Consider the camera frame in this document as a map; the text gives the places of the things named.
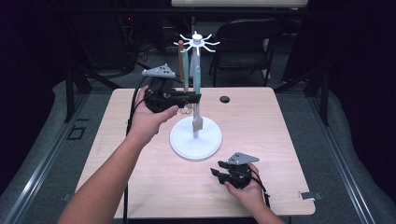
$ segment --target chair backrest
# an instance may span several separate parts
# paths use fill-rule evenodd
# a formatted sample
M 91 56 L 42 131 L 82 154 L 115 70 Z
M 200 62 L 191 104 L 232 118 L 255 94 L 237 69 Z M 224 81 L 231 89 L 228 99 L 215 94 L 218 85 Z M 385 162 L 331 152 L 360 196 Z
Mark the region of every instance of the chair backrest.
M 283 32 L 282 23 L 275 19 L 239 19 L 220 26 L 216 40 L 220 42 L 218 48 L 222 50 L 257 48 L 264 39 L 270 40 L 268 48 L 271 48 L 275 44 L 273 39 L 280 37 Z

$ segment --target hand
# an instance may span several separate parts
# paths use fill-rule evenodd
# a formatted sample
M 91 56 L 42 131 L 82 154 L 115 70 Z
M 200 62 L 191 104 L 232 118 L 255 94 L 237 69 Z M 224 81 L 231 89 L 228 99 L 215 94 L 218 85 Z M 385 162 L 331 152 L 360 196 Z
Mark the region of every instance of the hand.
M 249 164 L 248 167 L 250 170 L 259 174 L 259 170 L 253 164 Z M 259 179 L 254 172 L 251 172 L 252 176 L 256 179 Z M 225 182 L 227 190 L 237 198 L 242 205 L 254 215 L 254 212 L 261 209 L 265 205 L 263 195 L 262 195 L 262 187 L 254 180 L 251 180 L 250 183 L 244 187 L 243 189 L 236 189 L 231 183 Z
M 148 86 L 142 88 L 137 94 L 137 108 L 134 111 L 131 131 L 129 131 L 127 136 L 133 135 L 136 139 L 141 141 L 144 146 L 159 131 L 161 124 L 176 115 L 178 111 L 177 105 L 174 105 L 161 113 L 153 113 L 146 107 L 144 102 L 147 88 Z

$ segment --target table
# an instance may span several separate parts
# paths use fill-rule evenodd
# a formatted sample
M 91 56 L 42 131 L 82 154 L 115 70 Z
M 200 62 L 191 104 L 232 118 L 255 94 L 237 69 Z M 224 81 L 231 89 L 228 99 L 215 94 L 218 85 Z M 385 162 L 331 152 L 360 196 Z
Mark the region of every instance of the table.
M 172 7 L 306 7 L 308 0 L 172 0 Z
M 270 88 L 202 88 L 201 116 L 214 120 L 222 143 L 212 157 L 187 161 L 171 148 L 169 133 L 187 115 L 165 122 L 143 149 L 129 181 L 128 217 L 190 218 L 249 217 L 240 203 L 210 172 L 235 151 L 258 157 L 272 210 L 279 216 L 311 215 L 312 201 L 299 197 L 309 191 L 276 96 Z M 96 171 L 125 136 L 134 90 L 115 90 L 78 181 L 79 187 Z M 228 104 L 220 96 L 229 96 Z M 122 217 L 123 204 L 115 218 Z

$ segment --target person's left hand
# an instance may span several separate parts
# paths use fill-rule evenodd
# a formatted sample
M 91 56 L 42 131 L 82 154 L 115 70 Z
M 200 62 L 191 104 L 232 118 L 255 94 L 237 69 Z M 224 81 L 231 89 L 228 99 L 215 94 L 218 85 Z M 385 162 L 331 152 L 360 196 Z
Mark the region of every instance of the person's left hand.
M 153 113 L 144 102 L 147 88 L 148 86 L 145 86 L 137 94 L 137 108 L 134 111 L 131 130 L 128 133 L 128 136 L 133 135 L 144 145 L 159 131 L 161 124 L 176 115 L 178 111 L 177 105 L 173 105 L 161 113 Z

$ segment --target teal handle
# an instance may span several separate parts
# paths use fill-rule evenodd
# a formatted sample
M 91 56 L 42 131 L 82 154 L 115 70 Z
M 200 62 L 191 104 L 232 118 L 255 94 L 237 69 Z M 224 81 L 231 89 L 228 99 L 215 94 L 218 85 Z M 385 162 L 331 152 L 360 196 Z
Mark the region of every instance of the teal handle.
M 184 71 L 184 83 L 186 83 L 186 85 L 189 85 L 189 54 L 188 52 L 183 49 L 183 71 Z
M 194 90 L 195 94 L 201 94 L 201 67 L 195 67 L 195 76 L 194 76 Z

